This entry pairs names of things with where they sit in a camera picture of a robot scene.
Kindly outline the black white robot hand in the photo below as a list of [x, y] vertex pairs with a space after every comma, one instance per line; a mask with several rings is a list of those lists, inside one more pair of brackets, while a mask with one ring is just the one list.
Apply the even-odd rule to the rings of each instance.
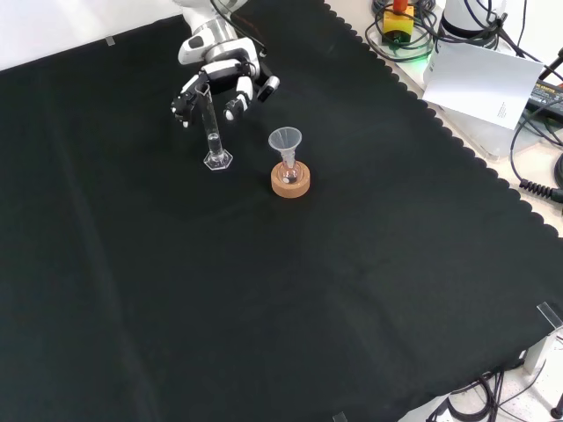
[[202, 64], [171, 104], [172, 114], [184, 127], [193, 124], [192, 113], [204, 87], [217, 92], [236, 91], [223, 110], [225, 119], [232, 122], [247, 111], [253, 100], [266, 101], [280, 85], [280, 79], [260, 62], [248, 38], [218, 43], [211, 30], [205, 29], [182, 43], [178, 58], [183, 65]]

